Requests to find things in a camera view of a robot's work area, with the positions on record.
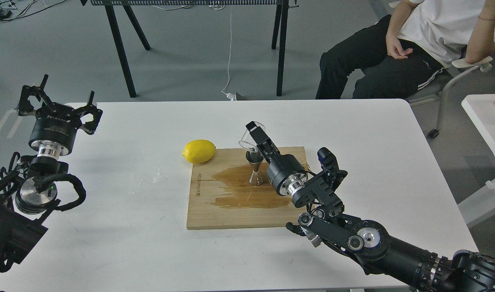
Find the chair wheel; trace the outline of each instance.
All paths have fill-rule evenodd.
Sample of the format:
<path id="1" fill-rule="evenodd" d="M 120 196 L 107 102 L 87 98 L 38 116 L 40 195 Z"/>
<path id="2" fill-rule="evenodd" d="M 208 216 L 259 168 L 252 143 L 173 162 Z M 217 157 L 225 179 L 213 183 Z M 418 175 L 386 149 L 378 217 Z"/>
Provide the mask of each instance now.
<path id="1" fill-rule="evenodd" d="M 439 131 L 436 129 L 432 129 L 428 133 L 428 138 L 435 139 L 435 138 L 437 138 L 438 135 L 439 135 Z"/>

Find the red bracelet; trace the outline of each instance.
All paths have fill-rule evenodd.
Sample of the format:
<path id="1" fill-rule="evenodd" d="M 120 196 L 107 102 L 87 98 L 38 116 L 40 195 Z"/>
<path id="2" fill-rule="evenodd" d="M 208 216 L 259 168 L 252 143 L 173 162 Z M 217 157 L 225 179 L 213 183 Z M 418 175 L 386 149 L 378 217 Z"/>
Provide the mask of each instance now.
<path id="1" fill-rule="evenodd" d="M 478 16 L 478 18 L 482 19 L 482 20 L 489 20 L 489 21 L 495 21 L 495 19 L 489 19 L 489 18 L 482 18 L 480 16 Z"/>

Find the white table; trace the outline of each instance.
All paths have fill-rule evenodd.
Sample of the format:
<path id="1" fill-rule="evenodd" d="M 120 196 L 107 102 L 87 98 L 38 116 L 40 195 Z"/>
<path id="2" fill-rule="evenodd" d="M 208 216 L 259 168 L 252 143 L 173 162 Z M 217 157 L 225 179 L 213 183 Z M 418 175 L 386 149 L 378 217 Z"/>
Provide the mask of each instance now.
<path id="1" fill-rule="evenodd" d="M 79 131 L 60 160 L 84 183 L 79 207 L 55 211 L 20 265 L 0 273 L 6 291 L 185 292 L 405 286 L 366 276 L 352 260 L 285 228 L 187 230 L 194 139 L 239 148 L 252 120 L 276 146 L 304 146 L 320 170 L 325 146 L 348 176 L 346 213 L 390 235 L 452 257 L 476 246 L 437 162 L 402 100 L 99 103 L 93 136 Z M 69 185 L 58 187 L 68 201 Z"/>
<path id="2" fill-rule="evenodd" d="M 476 129 L 495 156 L 495 94 L 468 95 L 462 101 Z M 495 214 L 495 179 L 458 204 L 468 227 L 486 220 Z"/>

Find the black pants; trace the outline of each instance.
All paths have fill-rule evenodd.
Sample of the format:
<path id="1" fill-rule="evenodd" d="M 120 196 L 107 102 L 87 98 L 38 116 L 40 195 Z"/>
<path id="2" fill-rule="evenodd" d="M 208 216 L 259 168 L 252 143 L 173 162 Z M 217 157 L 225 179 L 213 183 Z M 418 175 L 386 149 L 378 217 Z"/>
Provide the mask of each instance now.
<path id="1" fill-rule="evenodd" d="M 442 65 L 411 41 L 400 40 L 403 49 L 413 49 L 407 59 L 388 56 L 385 36 L 390 17 L 383 17 L 377 24 L 363 28 L 323 53 L 316 99 L 341 98 L 347 77 L 355 69 L 363 69 L 365 74 L 356 81 L 355 99 L 404 99 L 441 72 Z"/>

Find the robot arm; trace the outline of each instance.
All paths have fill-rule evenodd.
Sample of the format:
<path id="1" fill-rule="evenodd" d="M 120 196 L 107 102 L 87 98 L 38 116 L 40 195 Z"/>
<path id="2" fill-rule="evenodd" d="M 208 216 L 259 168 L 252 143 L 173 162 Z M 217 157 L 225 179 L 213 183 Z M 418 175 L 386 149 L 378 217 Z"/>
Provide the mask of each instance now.
<path id="1" fill-rule="evenodd" d="M 378 222 L 344 214 L 344 205 L 334 193 L 346 177 L 336 157 L 318 150 L 322 171 L 308 178 L 292 155 L 281 155 L 262 128 L 246 125 L 257 148 L 269 163 L 267 177 L 279 195 L 292 196 L 295 207 L 307 206 L 298 224 L 286 227 L 306 236 L 314 245 L 326 244 L 353 259 L 366 274 L 387 274 L 413 289 L 427 292 L 495 291 L 495 259 L 458 251 L 452 260 L 390 236 Z"/>
<path id="2" fill-rule="evenodd" d="M 19 115 L 36 117 L 29 146 L 37 154 L 21 157 L 15 152 L 8 170 L 2 168 L 0 171 L 0 272 L 7 272 L 14 263 L 20 264 L 29 254 L 46 233 L 47 228 L 42 224 L 52 211 L 70 210 L 86 198 L 82 182 L 68 174 L 69 165 L 58 159 L 73 151 L 78 129 L 94 134 L 103 111 L 93 105 L 94 92 L 90 93 L 87 105 L 78 109 L 51 102 L 44 92 L 46 81 L 47 75 L 40 86 L 24 85 L 17 107 Z M 40 108 L 34 109 L 30 96 L 41 102 Z M 81 118 L 87 114 L 92 114 L 93 120 L 82 123 Z M 77 200 L 59 206 L 56 181 L 71 183 Z M 13 203 L 23 214 L 42 215 L 30 220 L 17 213 Z"/>

